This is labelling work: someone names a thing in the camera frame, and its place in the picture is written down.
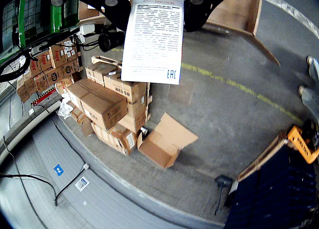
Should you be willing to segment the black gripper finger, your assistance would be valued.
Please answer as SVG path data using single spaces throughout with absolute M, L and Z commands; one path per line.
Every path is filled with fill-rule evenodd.
M 53 6 L 62 6 L 67 0 L 49 0 Z M 79 0 L 101 12 L 118 29 L 127 29 L 131 4 L 129 0 Z
M 212 26 L 229 31 L 256 31 L 262 0 L 184 0 L 184 28 Z

